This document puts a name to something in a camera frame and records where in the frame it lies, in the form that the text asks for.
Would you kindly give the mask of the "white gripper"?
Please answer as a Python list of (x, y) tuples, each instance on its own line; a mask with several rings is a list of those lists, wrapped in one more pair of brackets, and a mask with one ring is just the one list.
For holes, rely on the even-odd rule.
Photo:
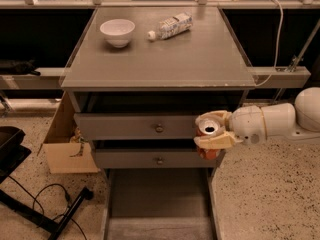
[(199, 128), (221, 128), (228, 126), (219, 136), (206, 135), (195, 137), (195, 144), (201, 149), (227, 149), (238, 143), (244, 145), (262, 144), (266, 141), (266, 128), (262, 109), (257, 106), (241, 107), (231, 112), (218, 110), (198, 116), (195, 124)]

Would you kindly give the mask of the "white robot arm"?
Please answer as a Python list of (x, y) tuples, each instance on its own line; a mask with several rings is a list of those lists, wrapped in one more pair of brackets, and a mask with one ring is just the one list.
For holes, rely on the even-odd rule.
[(195, 124), (199, 135), (194, 142), (203, 150), (260, 144), (269, 138), (313, 144), (320, 135), (320, 88), (304, 89), (293, 104), (211, 111), (198, 116)]

